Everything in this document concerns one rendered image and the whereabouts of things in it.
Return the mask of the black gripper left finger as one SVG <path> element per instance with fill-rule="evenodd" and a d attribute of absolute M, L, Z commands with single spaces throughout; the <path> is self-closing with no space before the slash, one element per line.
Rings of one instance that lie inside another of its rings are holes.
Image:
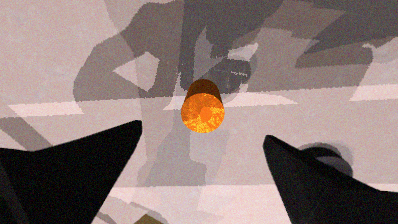
<path fill-rule="evenodd" d="M 142 131 L 134 120 L 43 150 L 0 148 L 0 196 L 18 224 L 91 224 Z"/>

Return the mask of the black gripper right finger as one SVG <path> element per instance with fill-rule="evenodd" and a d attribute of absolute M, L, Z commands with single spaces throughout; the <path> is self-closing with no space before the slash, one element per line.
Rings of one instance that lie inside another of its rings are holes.
<path fill-rule="evenodd" d="M 291 224 L 398 224 L 398 192 L 367 186 L 273 135 L 263 151 Z"/>

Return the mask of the orange knob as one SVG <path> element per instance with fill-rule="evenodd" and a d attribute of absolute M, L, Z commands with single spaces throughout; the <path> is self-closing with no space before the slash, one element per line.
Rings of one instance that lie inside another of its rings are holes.
<path fill-rule="evenodd" d="M 182 120 L 189 129 L 198 133 L 214 131 L 222 124 L 224 115 L 215 83 L 200 79 L 191 84 L 181 108 Z"/>

